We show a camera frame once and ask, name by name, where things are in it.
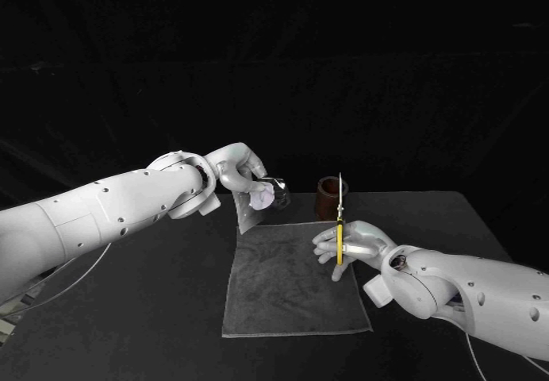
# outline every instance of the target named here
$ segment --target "screw hole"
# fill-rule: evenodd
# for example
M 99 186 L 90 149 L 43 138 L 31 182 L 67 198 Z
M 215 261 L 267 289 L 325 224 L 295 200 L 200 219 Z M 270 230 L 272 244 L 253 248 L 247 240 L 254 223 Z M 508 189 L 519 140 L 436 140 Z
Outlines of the screw hole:
M 540 311 L 534 307 L 530 308 L 530 319 L 532 321 L 540 320 Z
M 478 301 L 478 305 L 482 306 L 483 305 L 483 301 L 485 301 L 483 292 L 479 292 L 476 294 L 476 301 Z

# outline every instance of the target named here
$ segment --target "table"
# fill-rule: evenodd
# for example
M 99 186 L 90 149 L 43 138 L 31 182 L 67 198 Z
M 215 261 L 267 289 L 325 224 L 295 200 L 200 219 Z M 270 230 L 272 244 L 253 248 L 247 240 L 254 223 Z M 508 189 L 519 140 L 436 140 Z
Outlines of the table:
M 462 331 L 394 302 L 377 309 L 361 290 L 373 332 L 223 339 L 236 211 L 231 196 L 218 199 L 207 216 L 166 217 L 113 243 L 80 284 L 25 314 L 0 351 L 2 381 L 479 379 Z M 511 261 L 459 193 L 349 193 L 345 203 L 345 220 L 378 226 L 397 244 Z M 263 223 L 313 221 L 312 205 L 312 193 L 292 194 Z M 73 262 L 37 301 L 100 252 Z M 354 272 L 358 286 L 375 275 L 361 263 Z M 488 380 L 544 379 L 521 356 L 472 337 L 470 344 Z

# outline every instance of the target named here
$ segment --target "towel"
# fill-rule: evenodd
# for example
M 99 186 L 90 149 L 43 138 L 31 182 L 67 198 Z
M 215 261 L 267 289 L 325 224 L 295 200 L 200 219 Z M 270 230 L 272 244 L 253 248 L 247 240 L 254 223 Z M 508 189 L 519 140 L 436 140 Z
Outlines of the towel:
M 351 265 L 318 263 L 313 236 L 332 221 L 253 226 L 236 234 L 221 337 L 339 335 L 371 330 Z

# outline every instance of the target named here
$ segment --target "brown cup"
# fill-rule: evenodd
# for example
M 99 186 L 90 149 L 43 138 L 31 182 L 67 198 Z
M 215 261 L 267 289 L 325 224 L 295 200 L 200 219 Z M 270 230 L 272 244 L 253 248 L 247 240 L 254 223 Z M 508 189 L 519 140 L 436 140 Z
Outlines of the brown cup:
M 348 186 L 345 180 L 342 182 L 342 202 L 345 201 L 345 194 Z M 339 178 L 326 176 L 319 179 L 316 186 L 316 200 L 313 203 L 313 213 L 316 221 L 335 221 L 336 220 L 336 206 L 339 204 Z

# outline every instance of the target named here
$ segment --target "robotic hand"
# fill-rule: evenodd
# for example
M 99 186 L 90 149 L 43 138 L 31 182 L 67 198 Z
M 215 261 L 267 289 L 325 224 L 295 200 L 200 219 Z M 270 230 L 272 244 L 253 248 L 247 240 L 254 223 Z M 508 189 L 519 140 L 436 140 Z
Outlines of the robotic hand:
M 47 269 L 138 232 L 165 214 L 182 218 L 214 210 L 217 179 L 230 191 L 260 192 L 264 186 L 250 173 L 266 175 L 243 143 L 204 157 L 169 152 L 145 169 L 0 211 L 0 302 Z
M 324 264 L 335 256 L 335 227 L 312 239 Z M 391 299 L 420 319 L 449 321 L 469 336 L 537 360 L 549 361 L 549 275 L 475 256 L 396 246 L 367 222 L 342 228 L 342 265 L 361 260 L 380 271 L 362 285 L 377 307 Z

